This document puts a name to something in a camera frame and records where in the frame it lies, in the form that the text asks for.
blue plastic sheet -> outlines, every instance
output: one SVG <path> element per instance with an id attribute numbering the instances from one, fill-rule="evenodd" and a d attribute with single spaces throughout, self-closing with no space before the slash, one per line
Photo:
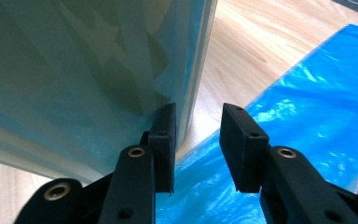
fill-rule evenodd
<path id="1" fill-rule="evenodd" d="M 358 26 L 333 35 L 247 111 L 272 146 L 298 149 L 329 182 L 358 181 Z M 265 223 L 258 194 L 235 191 L 219 132 L 179 161 L 175 193 L 157 197 L 158 223 Z"/>

